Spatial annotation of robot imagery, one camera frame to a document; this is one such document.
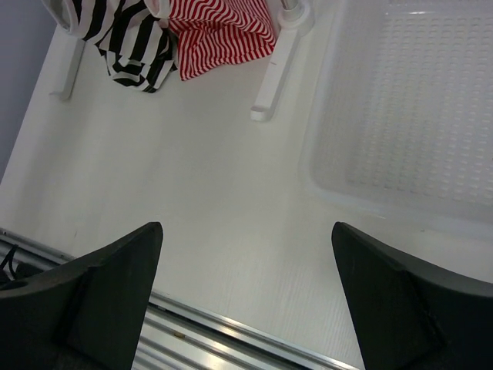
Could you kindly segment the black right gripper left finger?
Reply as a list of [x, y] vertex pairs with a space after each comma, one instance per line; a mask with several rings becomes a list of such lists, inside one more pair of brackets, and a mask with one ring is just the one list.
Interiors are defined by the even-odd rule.
[[47, 271], [1, 262], [3, 369], [130, 369], [159, 263], [163, 228], [149, 222]]

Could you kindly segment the black white striped tank top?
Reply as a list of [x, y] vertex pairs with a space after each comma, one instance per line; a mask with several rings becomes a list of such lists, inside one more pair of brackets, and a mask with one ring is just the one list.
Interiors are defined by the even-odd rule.
[[155, 93], [176, 70], [177, 37], [144, 1], [44, 1], [69, 35], [94, 45], [116, 83]]

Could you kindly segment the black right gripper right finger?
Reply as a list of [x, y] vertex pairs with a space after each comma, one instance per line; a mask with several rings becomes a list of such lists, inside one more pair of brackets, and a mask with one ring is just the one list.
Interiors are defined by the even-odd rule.
[[343, 222], [331, 241], [366, 369], [490, 369], [492, 285]]

